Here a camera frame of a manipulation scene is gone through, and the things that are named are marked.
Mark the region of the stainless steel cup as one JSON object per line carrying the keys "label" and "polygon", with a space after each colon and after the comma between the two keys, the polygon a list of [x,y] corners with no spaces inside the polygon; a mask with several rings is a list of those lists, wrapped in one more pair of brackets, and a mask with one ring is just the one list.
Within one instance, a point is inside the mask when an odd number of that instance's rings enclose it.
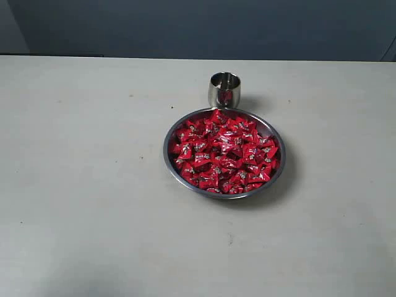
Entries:
{"label": "stainless steel cup", "polygon": [[241,97],[241,80],[231,72],[218,72],[209,80],[208,102],[212,108],[237,108]]}

